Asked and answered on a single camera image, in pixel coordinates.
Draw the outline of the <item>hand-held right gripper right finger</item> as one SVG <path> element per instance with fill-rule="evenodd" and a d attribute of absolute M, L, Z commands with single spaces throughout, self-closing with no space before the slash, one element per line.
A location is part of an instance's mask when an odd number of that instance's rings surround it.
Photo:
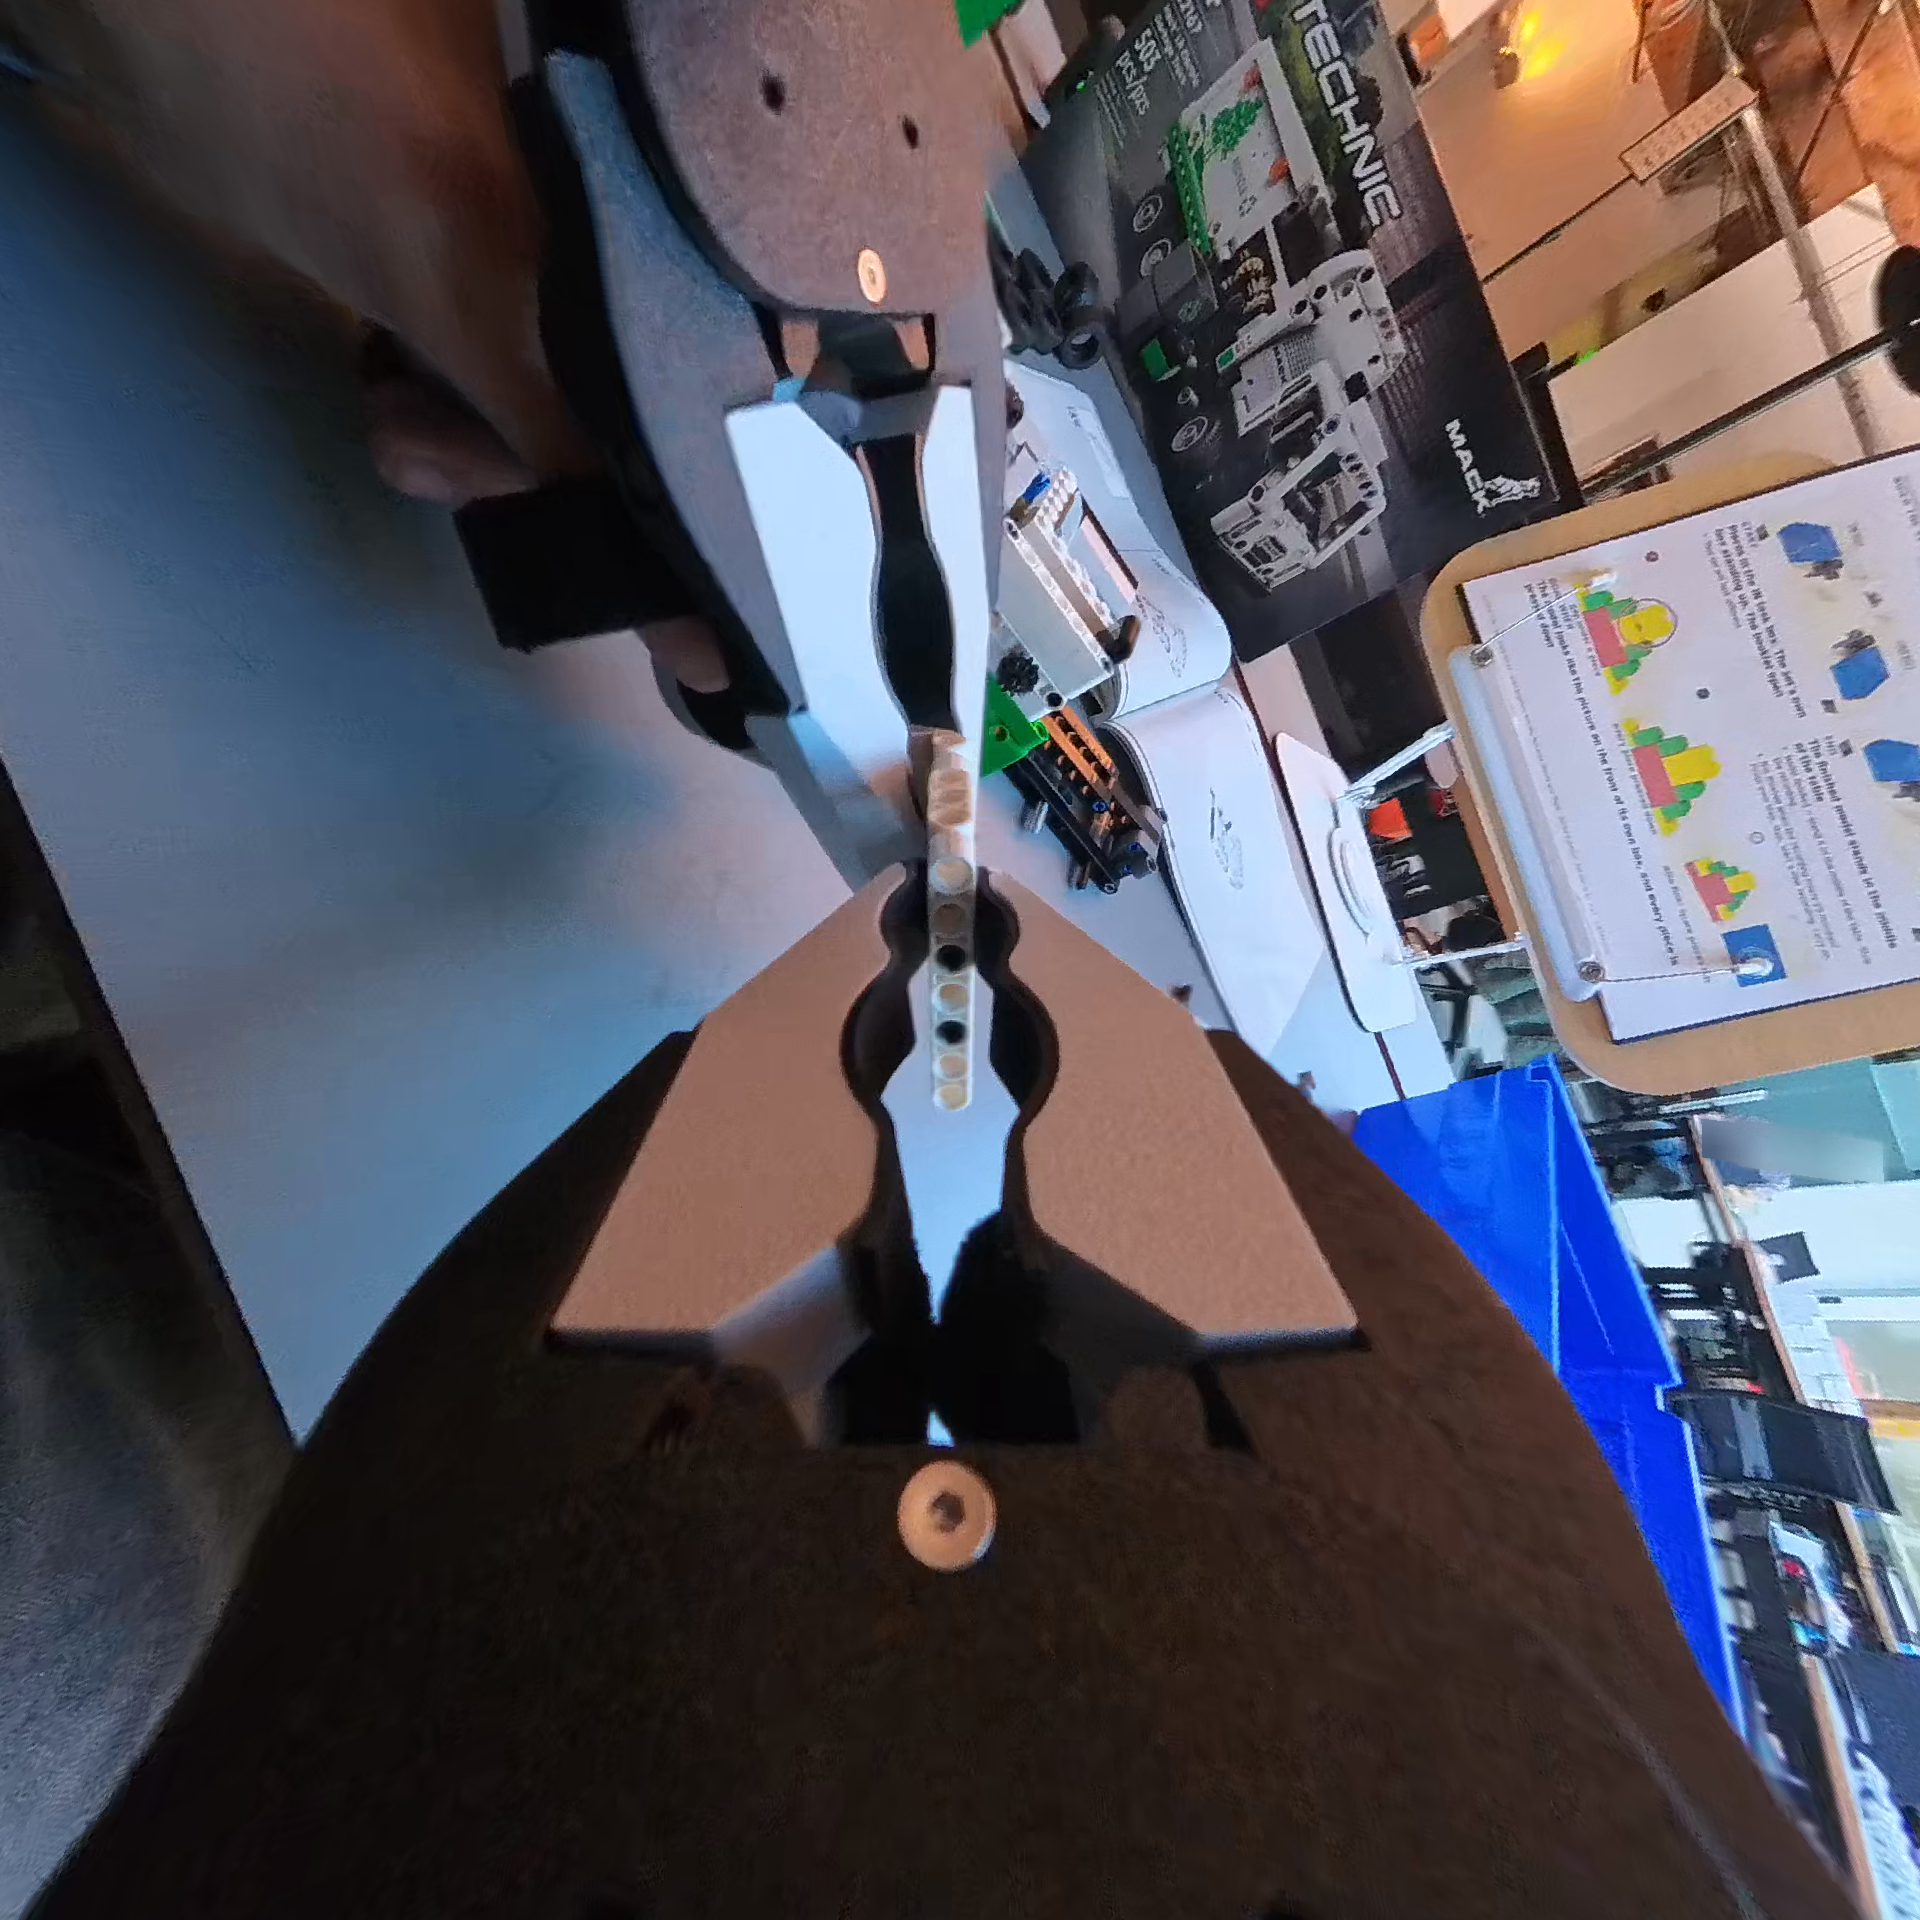
<path fill-rule="evenodd" d="M 1357 1314 L 1208 1034 L 1019 881 L 982 874 L 999 1220 L 1060 1359 L 1258 1359 Z"/>

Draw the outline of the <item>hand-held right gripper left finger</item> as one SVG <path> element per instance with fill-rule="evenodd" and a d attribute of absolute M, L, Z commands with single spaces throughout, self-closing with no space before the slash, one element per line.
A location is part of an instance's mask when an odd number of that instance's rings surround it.
<path fill-rule="evenodd" d="M 565 1348 L 770 1381 L 808 1442 L 927 1303 L 883 1097 L 916 1032 L 925 882 L 893 867 L 694 1032 L 559 1297 Z"/>

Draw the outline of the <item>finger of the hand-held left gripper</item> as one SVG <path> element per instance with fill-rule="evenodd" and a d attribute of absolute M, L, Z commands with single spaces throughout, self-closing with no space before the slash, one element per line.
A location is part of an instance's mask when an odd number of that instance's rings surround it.
<path fill-rule="evenodd" d="M 916 856 L 908 723 L 880 663 L 877 532 L 854 460 L 792 401 L 726 417 L 758 561 L 790 658 L 787 711 L 751 714 L 751 752 L 851 889 Z"/>
<path fill-rule="evenodd" d="M 979 761 L 1002 523 L 997 482 L 979 460 L 971 388 L 871 401 L 862 481 L 875 532 L 880 676 L 910 731 L 960 736 Z"/>

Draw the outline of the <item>lego truck model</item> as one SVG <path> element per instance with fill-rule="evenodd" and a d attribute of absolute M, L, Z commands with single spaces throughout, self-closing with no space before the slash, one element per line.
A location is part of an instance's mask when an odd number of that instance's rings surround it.
<path fill-rule="evenodd" d="M 982 780 L 1008 777 L 1022 827 L 1048 832 L 1074 892 L 1116 897 L 1162 865 L 1164 819 L 1093 724 L 1136 649 L 1136 576 L 1067 466 L 1011 458 L 982 704 Z"/>

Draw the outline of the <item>white lego frame assembly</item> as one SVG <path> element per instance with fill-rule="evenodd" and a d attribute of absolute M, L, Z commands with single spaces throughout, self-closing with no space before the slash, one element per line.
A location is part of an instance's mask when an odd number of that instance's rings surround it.
<path fill-rule="evenodd" d="M 910 771 L 925 840 L 931 1097 L 939 1114 L 963 1114 L 975 1079 L 975 744 L 915 727 Z"/>

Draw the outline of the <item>black lego set box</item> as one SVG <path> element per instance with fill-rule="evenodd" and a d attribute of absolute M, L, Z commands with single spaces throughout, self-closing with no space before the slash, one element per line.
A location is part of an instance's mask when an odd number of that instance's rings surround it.
<path fill-rule="evenodd" d="M 1110 5 L 1024 169 L 1239 658 L 1552 512 L 1378 5 Z"/>

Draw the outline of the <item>person's left hand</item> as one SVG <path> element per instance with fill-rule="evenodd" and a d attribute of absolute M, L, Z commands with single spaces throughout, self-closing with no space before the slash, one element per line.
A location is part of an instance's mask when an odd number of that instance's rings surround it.
<path fill-rule="evenodd" d="M 157 200 L 384 327 L 532 475 L 592 452 L 547 367 L 494 5 L 85 5 L 92 124 Z"/>

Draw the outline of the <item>open instruction booklet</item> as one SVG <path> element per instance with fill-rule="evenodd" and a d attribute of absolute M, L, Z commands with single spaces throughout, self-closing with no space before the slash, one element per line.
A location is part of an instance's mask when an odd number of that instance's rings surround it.
<path fill-rule="evenodd" d="M 1323 935 L 1258 719 L 1234 683 L 1228 624 L 1150 528 L 1093 395 L 1022 363 L 1005 380 L 1005 475 L 1018 449 L 1067 466 L 1136 576 L 1136 649 L 1093 697 L 1093 724 L 1164 819 L 1155 875 L 1182 913 L 1228 1029 L 1274 1057 L 1302 1008 Z"/>

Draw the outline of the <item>blue plastic bin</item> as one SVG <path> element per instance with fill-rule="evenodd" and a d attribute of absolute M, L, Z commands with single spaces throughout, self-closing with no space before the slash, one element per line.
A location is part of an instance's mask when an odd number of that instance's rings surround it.
<path fill-rule="evenodd" d="M 1534 1064 L 1376 1107 L 1355 1144 L 1455 1241 L 1571 1395 L 1698 1668 L 1747 1735 L 1704 1487 L 1667 1404 L 1683 1378 L 1562 1072 Z"/>

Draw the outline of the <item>black pole stand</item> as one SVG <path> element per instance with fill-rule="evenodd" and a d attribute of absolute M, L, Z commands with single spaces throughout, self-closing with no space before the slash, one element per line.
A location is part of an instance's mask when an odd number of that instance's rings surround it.
<path fill-rule="evenodd" d="M 1751 426 L 1767 413 L 1812 393 L 1819 387 L 1839 383 L 1859 369 L 1882 361 L 1895 383 L 1909 393 L 1917 395 L 1917 249 L 1900 244 L 1886 253 L 1874 281 L 1874 319 L 1877 327 L 1860 341 L 1831 353 L 1810 369 L 1789 375 L 1788 380 L 1765 388 L 1751 401 L 1741 401 L 1734 410 L 1709 418 L 1685 433 L 1680 440 L 1647 449 L 1636 461 L 1624 466 L 1618 477 L 1618 490 L 1632 490 L 1646 473 L 1671 469 L 1683 458 Z"/>

